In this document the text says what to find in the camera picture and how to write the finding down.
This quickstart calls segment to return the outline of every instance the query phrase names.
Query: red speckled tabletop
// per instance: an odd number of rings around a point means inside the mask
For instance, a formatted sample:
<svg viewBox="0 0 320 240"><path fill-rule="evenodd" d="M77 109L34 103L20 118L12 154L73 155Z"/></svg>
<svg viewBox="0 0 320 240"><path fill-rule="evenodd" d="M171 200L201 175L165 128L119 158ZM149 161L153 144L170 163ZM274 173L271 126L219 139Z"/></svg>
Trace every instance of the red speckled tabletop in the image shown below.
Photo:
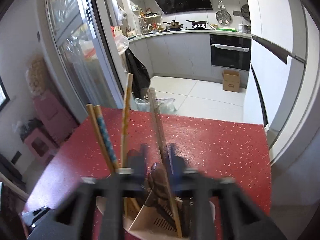
<svg viewBox="0 0 320 240"><path fill-rule="evenodd" d="M102 109L114 150L120 157L120 109ZM262 125L224 122L176 115L163 115L162 122L167 143L175 143L177 155L185 158L190 167L198 168L206 176L232 176L252 200L269 214L271 170L266 137ZM131 111L128 128L128 149L139 150L141 143L149 145L147 166L160 160L151 115ZM74 189L81 176L103 178L110 174L87 118L61 147L45 169L24 211L42 206L55 208ZM221 239L218 202L216 233ZM94 238L97 239L102 215L96 212ZM136 240L125 234L126 240Z"/></svg>

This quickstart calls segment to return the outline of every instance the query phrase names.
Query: window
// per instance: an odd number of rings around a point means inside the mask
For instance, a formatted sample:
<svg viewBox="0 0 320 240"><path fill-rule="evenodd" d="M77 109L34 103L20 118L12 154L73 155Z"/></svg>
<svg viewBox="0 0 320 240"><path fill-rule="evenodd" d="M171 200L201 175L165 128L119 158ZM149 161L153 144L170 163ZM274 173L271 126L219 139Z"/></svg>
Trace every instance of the window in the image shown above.
<svg viewBox="0 0 320 240"><path fill-rule="evenodd" d="M4 85L0 77L0 111L10 101L7 92L5 91Z"/></svg>

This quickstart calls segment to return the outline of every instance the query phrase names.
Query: white countertop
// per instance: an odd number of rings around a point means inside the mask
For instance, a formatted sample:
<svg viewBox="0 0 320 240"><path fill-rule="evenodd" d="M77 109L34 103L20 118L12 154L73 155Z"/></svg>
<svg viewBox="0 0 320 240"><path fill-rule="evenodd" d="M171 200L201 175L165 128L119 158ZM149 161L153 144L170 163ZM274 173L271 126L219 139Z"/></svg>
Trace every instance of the white countertop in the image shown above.
<svg viewBox="0 0 320 240"><path fill-rule="evenodd" d="M141 40L144 38L150 38L154 36L160 35L167 35L167 34L179 34L179 33L208 33L208 34L220 34L220 35L227 35L227 36L236 36L236 37L243 37L243 38L251 38L251 34L248 33L239 33L239 32L230 32L230 31L218 31L218 30L181 30L181 31L168 31L168 32L160 32L155 34L147 34L140 37L135 37L130 39L129 42Z"/></svg>

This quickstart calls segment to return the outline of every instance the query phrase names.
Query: plastic bag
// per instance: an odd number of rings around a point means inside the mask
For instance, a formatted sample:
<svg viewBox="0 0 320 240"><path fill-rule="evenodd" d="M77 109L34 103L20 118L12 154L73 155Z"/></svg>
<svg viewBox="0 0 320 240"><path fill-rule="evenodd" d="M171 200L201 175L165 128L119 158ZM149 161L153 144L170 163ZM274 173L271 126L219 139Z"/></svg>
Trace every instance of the plastic bag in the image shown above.
<svg viewBox="0 0 320 240"><path fill-rule="evenodd" d="M116 36L115 42L116 42L119 55L124 54L124 52L129 48L129 40L124 35Z"/></svg>
<svg viewBox="0 0 320 240"><path fill-rule="evenodd" d="M44 61L35 60L26 71L29 90L35 97L42 95L46 90L44 69Z"/></svg>
<svg viewBox="0 0 320 240"><path fill-rule="evenodd" d="M122 22L123 20L126 20L128 18L128 14L125 10L123 10L119 6L119 12L118 12L118 21Z"/></svg>
<svg viewBox="0 0 320 240"><path fill-rule="evenodd" d="M177 109L174 106L174 98L156 99L159 104L161 114L175 114ZM139 111L150 112L150 103L148 100L136 98L135 102Z"/></svg>
<svg viewBox="0 0 320 240"><path fill-rule="evenodd" d="M34 129L40 128L43 123L37 119L30 119L26 124L22 121L17 121L16 124L12 124L12 130L14 133L18 133L22 142L33 132Z"/></svg>

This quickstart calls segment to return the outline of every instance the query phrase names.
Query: frying pan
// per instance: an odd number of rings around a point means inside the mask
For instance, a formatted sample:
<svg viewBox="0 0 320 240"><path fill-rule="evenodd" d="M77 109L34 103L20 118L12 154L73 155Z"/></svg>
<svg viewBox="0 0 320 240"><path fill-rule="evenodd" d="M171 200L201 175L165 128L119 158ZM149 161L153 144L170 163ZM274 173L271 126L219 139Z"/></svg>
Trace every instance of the frying pan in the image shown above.
<svg viewBox="0 0 320 240"><path fill-rule="evenodd" d="M217 11L216 19L221 25L229 25L231 23L231 15L227 11Z"/></svg>
<svg viewBox="0 0 320 240"><path fill-rule="evenodd" d="M197 22L197 21L190 21L190 20L186 20L186 22L192 22L192 24L207 24L206 21L200 21L200 22Z"/></svg>

